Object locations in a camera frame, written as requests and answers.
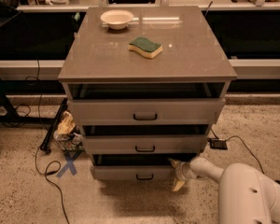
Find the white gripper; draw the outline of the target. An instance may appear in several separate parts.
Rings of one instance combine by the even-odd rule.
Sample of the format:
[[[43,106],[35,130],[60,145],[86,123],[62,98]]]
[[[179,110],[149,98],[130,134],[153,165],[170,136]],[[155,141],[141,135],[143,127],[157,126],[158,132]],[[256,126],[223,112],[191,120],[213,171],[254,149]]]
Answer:
[[[173,192],[179,191],[185,185],[185,181],[197,177],[197,175],[191,170],[189,162],[182,162],[174,159],[170,159],[169,162],[175,168],[175,175],[177,177],[174,180],[172,187]]]

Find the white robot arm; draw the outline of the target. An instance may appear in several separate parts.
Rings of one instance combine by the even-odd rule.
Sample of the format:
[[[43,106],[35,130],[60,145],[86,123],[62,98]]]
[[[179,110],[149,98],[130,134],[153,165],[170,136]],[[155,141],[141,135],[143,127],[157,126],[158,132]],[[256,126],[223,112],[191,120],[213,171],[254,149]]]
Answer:
[[[280,184],[257,169],[242,163],[222,169],[202,157],[170,163],[175,169],[173,191],[191,179],[218,183],[219,224],[280,224]]]

